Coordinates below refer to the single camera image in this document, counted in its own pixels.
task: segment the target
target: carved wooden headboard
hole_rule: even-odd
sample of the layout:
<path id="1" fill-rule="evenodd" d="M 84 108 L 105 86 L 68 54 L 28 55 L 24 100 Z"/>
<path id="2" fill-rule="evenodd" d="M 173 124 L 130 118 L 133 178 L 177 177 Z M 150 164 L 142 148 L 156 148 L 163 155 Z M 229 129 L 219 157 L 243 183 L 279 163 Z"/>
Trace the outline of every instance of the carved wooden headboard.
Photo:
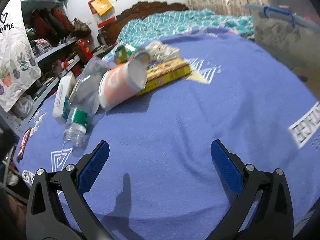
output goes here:
<path id="1" fill-rule="evenodd" d="M 185 10 L 188 10 L 188 7 L 180 3 L 167 4 L 166 2 L 138 2 L 130 9 L 124 10 L 120 15 L 118 15 L 116 21 L 107 23 L 101 29 L 101 34 L 108 45 L 113 45 L 116 43 L 122 28 L 132 19 L 144 19 L 154 13 Z"/>

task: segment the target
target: green can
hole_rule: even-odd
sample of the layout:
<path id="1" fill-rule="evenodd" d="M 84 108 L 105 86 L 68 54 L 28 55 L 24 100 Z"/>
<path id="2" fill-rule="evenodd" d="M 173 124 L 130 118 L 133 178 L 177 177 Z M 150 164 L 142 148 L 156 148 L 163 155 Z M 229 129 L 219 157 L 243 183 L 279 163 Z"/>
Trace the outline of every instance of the green can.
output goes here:
<path id="1" fill-rule="evenodd" d="M 146 69 L 149 67 L 151 63 L 151 56 L 146 50 L 130 44 L 125 44 L 124 49 L 127 53 L 128 60 L 136 59 L 140 61 Z"/>
<path id="2" fill-rule="evenodd" d="M 119 45 L 115 51 L 115 59 L 114 62 L 116 64 L 126 63 L 128 61 L 127 52 L 124 49 L 123 45 Z"/>

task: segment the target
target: paper cup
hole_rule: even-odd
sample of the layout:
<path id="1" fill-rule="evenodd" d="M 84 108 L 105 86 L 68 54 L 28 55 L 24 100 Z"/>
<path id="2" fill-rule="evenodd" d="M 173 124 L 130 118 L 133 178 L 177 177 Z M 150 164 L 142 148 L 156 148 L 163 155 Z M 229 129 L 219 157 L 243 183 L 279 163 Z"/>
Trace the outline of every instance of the paper cup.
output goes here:
<path id="1" fill-rule="evenodd" d="M 103 76 L 99 87 L 102 108 L 110 110 L 143 90 L 147 72 L 138 60 L 117 65 Z"/>

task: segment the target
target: heart drawing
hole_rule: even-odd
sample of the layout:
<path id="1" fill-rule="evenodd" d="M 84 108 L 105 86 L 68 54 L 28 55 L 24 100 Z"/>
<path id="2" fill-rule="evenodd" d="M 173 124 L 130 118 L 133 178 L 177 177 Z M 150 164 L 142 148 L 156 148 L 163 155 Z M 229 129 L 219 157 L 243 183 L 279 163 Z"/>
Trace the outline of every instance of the heart drawing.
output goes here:
<path id="1" fill-rule="evenodd" d="M 1 14 L 1 16 L 0 16 L 0 22 L 4 24 L 5 21 L 6 21 L 6 19 L 7 19 L 7 16 L 8 16 L 8 13 Z"/>

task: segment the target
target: silver bolt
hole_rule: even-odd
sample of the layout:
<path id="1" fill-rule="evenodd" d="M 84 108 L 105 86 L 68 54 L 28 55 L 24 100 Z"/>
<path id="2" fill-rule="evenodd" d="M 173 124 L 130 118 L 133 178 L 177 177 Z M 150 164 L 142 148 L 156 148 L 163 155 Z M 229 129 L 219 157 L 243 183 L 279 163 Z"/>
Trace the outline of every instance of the silver bolt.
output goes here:
<path id="1" fill-rule="evenodd" d="M 44 169 L 39 169 L 39 170 L 37 170 L 37 174 L 38 174 L 38 175 L 42 175 L 42 173 L 44 173 Z"/>
<path id="2" fill-rule="evenodd" d="M 72 165 L 72 164 L 69 164 L 66 166 L 67 171 L 72 171 L 73 169 L 74 169 L 74 165 Z"/>
<path id="3" fill-rule="evenodd" d="M 254 166 L 251 165 L 251 164 L 248 164 L 245 168 L 246 168 L 248 171 L 254 171 Z"/>
<path id="4" fill-rule="evenodd" d="M 277 173 L 278 175 L 282 175 L 282 174 L 283 174 L 283 170 L 281 170 L 281 169 L 276 169 L 276 173 Z"/>

